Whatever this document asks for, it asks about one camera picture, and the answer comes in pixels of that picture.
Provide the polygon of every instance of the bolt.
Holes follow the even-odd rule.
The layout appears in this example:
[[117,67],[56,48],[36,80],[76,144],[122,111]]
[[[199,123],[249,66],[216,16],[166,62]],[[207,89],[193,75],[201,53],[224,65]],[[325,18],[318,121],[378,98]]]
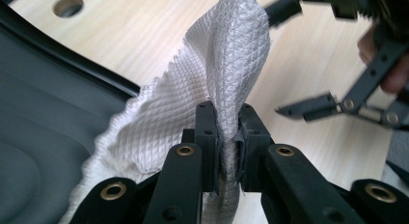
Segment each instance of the bolt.
[[396,125],[397,123],[399,123],[399,117],[397,116],[397,114],[395,112],[389,112],[386,115],[386,120],[391,125]]
[[352,110],[355,107],[354,101],[348,98],[343,102],[343,106],[348,110]]

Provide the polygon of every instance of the human hand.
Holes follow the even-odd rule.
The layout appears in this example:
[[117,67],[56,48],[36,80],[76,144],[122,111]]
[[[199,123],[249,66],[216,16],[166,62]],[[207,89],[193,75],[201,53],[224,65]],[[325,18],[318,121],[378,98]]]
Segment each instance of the human hand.
[[[358,41],[359,56],[365,64],[369,64],[376,55],[373,44],[373,32],[376,25],[373,24]],[[381,88],[386,93],[396,94],[403,89],[409,80],[409,53],[405,53],[392,70],[381,82]]]

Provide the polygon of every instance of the circular hole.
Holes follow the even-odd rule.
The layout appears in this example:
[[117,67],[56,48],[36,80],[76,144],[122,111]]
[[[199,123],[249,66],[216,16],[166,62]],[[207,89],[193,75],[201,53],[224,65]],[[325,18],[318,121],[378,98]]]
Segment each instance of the circular hole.
[[166,221],[176,221],[180,217],[180,211],[176,207],[169,207],[163,210],[162,217]]
[[82,0],[59,0],[54,6],[54,14],[61,18],[72,17],[84,7]]
[[126,186],[121,182],[110,183],[104,187],[100,197],[106,201],[117,200],[126,192]]
[[389,189],[374,183],[369,183],[365,187],[365,191],[374,199],[385,202],[394,203],[396,201],[396,196]]
[[289,149],[279,149],[280,153],[282,154],[290,154],[291,151]]
[[379,188],[373,188],[372,193],[374,193],[378,197],[381,197],[382,199],[388,199],[389,198],[389,194],[387,192],[385,192],[384,190],[379,189]]
[[182,156],[190,155],[193,152],[195,152],[195,150],[191,147],[183,146],[183,147],[177,148],[177,154],[182,155]]
[[116,195],[116,194],[119,194],[120,192],[121,192],[121,188],[119,186],[114,186],[114,187],[108,188],[108,190],[106,191],[106,194]]
[[335,208],[325,208],[323,211],[325,217],[333,222],[343,222],[343,214]]
[[369,72],[370,76],[376,76],[376,70],[372,69]]
[[180,152],[181,152],[181,153],[184,153],[184,154],[189,154],[189,153],[190,153],[190,149],[189,149],[189,148],[186,148],[186,147],[180,148]]
[[292,156],[294,155],[294,150],[286,148],[286,147],[279,147],[276,149],[276,152],[283,156]]

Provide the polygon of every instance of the white cloth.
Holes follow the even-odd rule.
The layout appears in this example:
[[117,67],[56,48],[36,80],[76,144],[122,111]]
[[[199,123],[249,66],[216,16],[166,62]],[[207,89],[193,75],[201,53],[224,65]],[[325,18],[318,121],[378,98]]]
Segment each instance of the white cloth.
[[182,130],[194,127],[196,105],[207,99],[215,106],[223,145],[220,195],[204,196],[203,222],[232,222],[239,199],[233,137],[239,108],[268,53],[267,19],[256,0],[220,0],[201,17],[164,75],[144,86],[96,138],[95,153],[83,165],[83,180],[61,222],[71,220],[99,182],[124,177],[139,183],[160,171]]

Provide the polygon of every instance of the wooden table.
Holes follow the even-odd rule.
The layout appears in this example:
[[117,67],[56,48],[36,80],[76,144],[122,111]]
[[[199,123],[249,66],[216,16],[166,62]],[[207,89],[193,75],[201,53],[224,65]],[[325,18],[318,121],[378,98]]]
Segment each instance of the wooden table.
[[[70,18],[53,13],[57,1],[15,0],[12,8],[51,38],[142,86],[167,69],[187,29],[218,0],[83,0],[83,10]],[[274,112],[329,90],[342,98],[365,67],[356,42],[367,20],[336,21],[328,6],[302,7],[303,15],[270,31],[269,56],[247,102],[276,143],[301,149],[328,181],[349,188],[358,179],[380,179],[391,131],[346,116],[306,124]],[[390,98],[380,93],[374,100]],[[266,223],[259,195],[243,195],[234,222]]]

